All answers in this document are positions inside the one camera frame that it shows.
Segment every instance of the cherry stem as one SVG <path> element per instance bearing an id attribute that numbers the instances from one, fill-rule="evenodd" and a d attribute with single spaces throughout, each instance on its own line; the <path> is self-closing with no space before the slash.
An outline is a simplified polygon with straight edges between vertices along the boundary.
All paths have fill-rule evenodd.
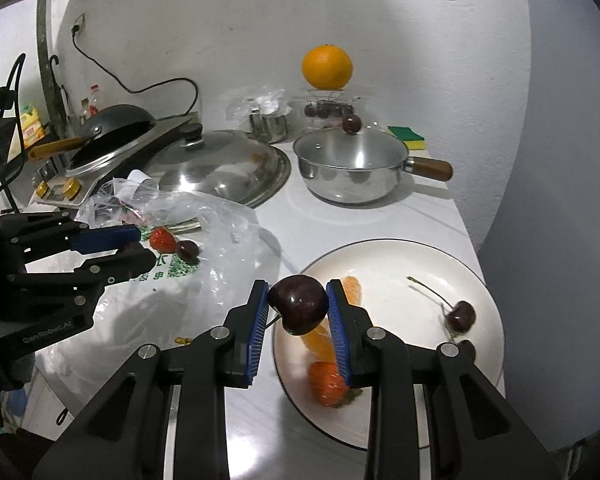
<path id="1" fill-rule="evenodd" d="M 440 296 L 440 294 L 438 294 L 435 290 L 433 290 L 430 286 L 425 285 L 424 283 L 420 282 L 419 280 L 416 280 L 413 276 L 407 276 L 407 280 L 409 280 L 410 282 L 413 283 L 417 283 L 418 285 L 423 286 L 424 288 L 426 288 L 429 292 L 432 292 L 433 294 L 435 294 L 437 297 L 439 297 L 442 301 L 444 301 L 446 304 L 448 304 L 449 308 L 451 310 L 453 310 L 453 306 L 451 305 L 451 303 L 449 303 L 445 298 L 443 298 L 442 296 Z"/>
<path id="2" fill-rule="evenodd" d="M 280 314 L 278 314 L 275 318 L 273 318 L 271 321 L 269 321 L 266 326 L 264 327 L 264 330 L 266 330 L 267 328 L 269 328 L 271 325 L 273 325 L 277 320 L 279 320 L 282 316 L 280 316 Z"/>

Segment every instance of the plate rim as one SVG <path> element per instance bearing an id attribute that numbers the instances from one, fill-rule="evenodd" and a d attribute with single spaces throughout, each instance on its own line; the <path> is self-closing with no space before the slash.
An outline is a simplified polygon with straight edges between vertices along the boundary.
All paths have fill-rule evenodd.
<path id="1" fill-rule="evenodd" d="M 332 249 L 331 251 L 328 251 L 324 254 L 322 254 L 321 256 L 318 256 L 315 260 L 313 260 L 311 263 L 309 263 L 307 266 L 304 267 L 304 269 L 302 269 L 300 271 L 300 274 L 304 274 L 304 272 L 309 269 L 313 264 L 316 264 L 317 262 L 319 262 L 321 259 L 324 259 L 325 257 L 329 256 L 329 254 L 334 253 L 335 251 L 339 251 L 345 247 L 349 247 L 352 245 L 357 245 L 357 244 L 361 244 L 361 243 L 366 243 L 366 242 L 378 242 L 378 241 L 385 241 L 385 240 L 389 240 L 389 241 L 396 241 L 396 242 L 408 242 L 411 244 L 417 244 L 417 245 L 422 245 L 428 248 L 431 248 L 435 251 L 439 251 L 440 253 L 446 254 L 446 256 L 449 256 L 450 258 L 454 259 L 456 262 L 460 263 L 462 266 L 466 267 L 469 272 L 471 272 L 477 279 L 478 281 L 482 284 L 482 286 L 484 286 L 485 290 L 487 291 L 487 294 L 489 295 L 489 297 L 491 298 L 491 301 L 493 301 L 493 304 L 496 306 L 496 310 L 498 311 L 498 316 L 500 317 L 500 326 L 502 327 L 502 360 L 500 362 L 500 371 L 498 372 L 498 378 L 496 379 L 496 384 L 494 385 L 495 387 L 497 387 L 497 385 L 500 383 L 500 380 L 502 379 L 502 374 L 504 371 L 504 352 L 505 352 L 505 339 L 504 339 L 504 326 L 502 325 L 502 317 L 500 316 L 500 310 L 498 309 L 498 305 L 496 303 L 496 301 L 493 299 L 493 296 L 491 295 L 491 291 L 487 288 L 486 283 L 484 282 L 483 279 L 480 278 L 480 276 L 478 276 L 473 269 L 471 269 L 471 267 L 469 267 L 467 264 L 465 264 L 464 262 L 462 262 L 461 260 L 459 260 L 458 258 L 456 258 L 455 256 L 453 256 L 452 254 L 447 253 L 446 251 L 443 251 L 442 249 L 439 249 L 437 247 L 434 247 L 432 245 L 429 244 L 425 244 L 423 242 L 417 242 L 415 240 L 407 240 L 405 238 L 368 238 L 366 240 L 358 240 L 356 242 L 351 242 L 349 244 L 344 244 L 340 247 L 336 247 L 335 249 Z M 284 391 L 286 398 L 289 400 L 289 402 L 291 402 L 291 405 L 296 409 L 296 411 L 302 416 L 302 418 L 304 418 L 304 420 L 306 420 L 311 426 L 313 426 L 316 430 L 318 430 L 321 434 L 329 437 L 331 440 L 336 441 L 337 443 L 343 444 L 344 446 L 353 448 L 353 449 L 357 449 L 360 451 L 368 451 L 368 447 L 359 447 L 359 446 L 355 446 L 354 444 L 350 444 L 349 442 L 345 442 L 343 440 L 340 440 L 339 438 L 337 438 L 336 436 L 333 436 L 332 434 L 327 433 L 325 430 L 323 430 L 322 428 L 318 427 L 317 424 L 315 424 L 312 420 L 310 420 L 303 412 L 302 410 L 296 405 L 296 403 L 293 401 L 293 399 L 291 398 L 291 396 L 289 395 L 289 392 L 286 390 L 285 384 L 282 381 L 282 378 L 280 377 L 280 371 L 278 370 L 278 360 L 276 359 L 276 345 L 275 345 L 275 332 L 276 330 L 278 330 L 278 326 L 280 325 L 280 322 L 276 322 L 273 325 L 273 330 L 271 333 L 271 354 L 273 357 L 273 365 L 274 368 L 276 369 L 276 375 L 278 377 L 278 382 L 280 383 L 280 386 L 282 386 L 282 390 Z M 427 444 L 426 446 L 418 446 L 418 450 L 422 450 L 422 449 L 427 449 L 430 446 L 430 444 Z"/>

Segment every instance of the sponge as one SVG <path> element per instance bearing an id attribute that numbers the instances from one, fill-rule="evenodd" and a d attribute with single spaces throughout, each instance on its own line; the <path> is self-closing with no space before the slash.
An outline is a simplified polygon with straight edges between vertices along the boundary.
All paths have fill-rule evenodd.
<path id="1" fill-rule="evenodd" d="M 389 126 L 387 129 L 404 142 L 410 150 L 426 149 L 424 137 L 419 136 L 411 128 L 407 128 L 406 126 Z"/>

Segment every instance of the strawberry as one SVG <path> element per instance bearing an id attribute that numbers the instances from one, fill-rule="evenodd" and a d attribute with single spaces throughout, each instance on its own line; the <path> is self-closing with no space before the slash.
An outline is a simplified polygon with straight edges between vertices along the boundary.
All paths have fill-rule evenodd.
<path id="1" fill-rule="evenodd" d="M 157 227 L 149 235 L 149 245 L 159 253 L 173 254 L 176 251 L 176 238 L 165 227 Z"/>
<path id="2" fill-rule="evenodd" d="M 349 404 L 362 391 L 350 389 L 338 373 L 336 363 L 316 361 L 307 369 L 309 387 L 315 400 L 328 408 L 339 408 Z"/>

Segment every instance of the electrical outlet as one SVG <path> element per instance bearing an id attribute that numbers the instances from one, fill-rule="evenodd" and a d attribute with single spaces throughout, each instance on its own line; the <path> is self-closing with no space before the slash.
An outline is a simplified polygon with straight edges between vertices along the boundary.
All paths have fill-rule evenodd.
<path id="1" fill-rule="evenodd" d="M 84 12 L 76 18 L 75 25 L 78 27 L 76 34 L 80 34 L 84 30 Z"/>

